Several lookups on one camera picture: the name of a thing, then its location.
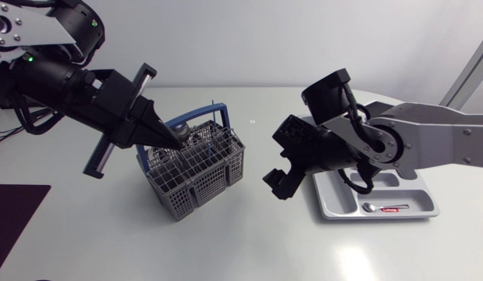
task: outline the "dishwasher cutlery basket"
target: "dishwasher cutlery basket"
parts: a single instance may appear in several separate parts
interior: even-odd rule
[[[179,221],[243,177],[244,145],[229,125],[224,104],[188,112],[166,124],[174,127],[204,114],[220,111],[223,126],[207,121],[190,129],[180,151],[137,146],[140,166],[159,201]]]

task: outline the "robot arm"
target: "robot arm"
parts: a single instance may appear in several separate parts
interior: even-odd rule
[[[51,9],[43,16],[22,6]],[[0,101],[14,108],[29,133],[45,133],[63,116],[101,131],[84,171],[97,178],[114,146],[178,149],[186,137],[170,130],[154,102],[141,96],[156,76],[150,66],[144,64],[133,81],[113,69],[84,69],[104,40],[101,19],[81,0],[0,1]],[[26,98],[54,115],[35,126]]]
[[[307,88],[302,98],[311,110],[306,122],[290,116],[273,138],[284,148],[291,169],[273,169],[264,181],[280,199],[292,197],[305,175],[337,170],[356,192],[368,194],[372,177],[395,169],[406,180],[415,169],[449,163],[483,167],[483,115],[466,115],[437,105],[374,102],[357,105],[341,69]],[[366,113],[362,122],[358,108]],[[346,178],[357,167],[366,187]]]

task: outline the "spoon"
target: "spoon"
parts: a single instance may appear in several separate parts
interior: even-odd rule
[[[381,210],[383,208],[410,208],[410,206],[408,204],[390,205],[390,206],[375,206],[371,203],[365,202],[363,204],[363,208],[366,212],[376,212],[377,210]]]

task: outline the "white wall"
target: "white wall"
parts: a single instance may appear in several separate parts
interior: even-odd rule
[[[304,87],[346,67],[353,88],[439,103],[483,38],[483,0],[86,2],[107,37],[90,68],[147,62],[156,87]]]

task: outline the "gray plastic basket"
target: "gray plastic basket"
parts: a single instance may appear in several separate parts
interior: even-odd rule
[[[180,151],[147,150],[146,177],[160,202],[181,220],[243,177],[244,145],[212,121],[195,126]]]

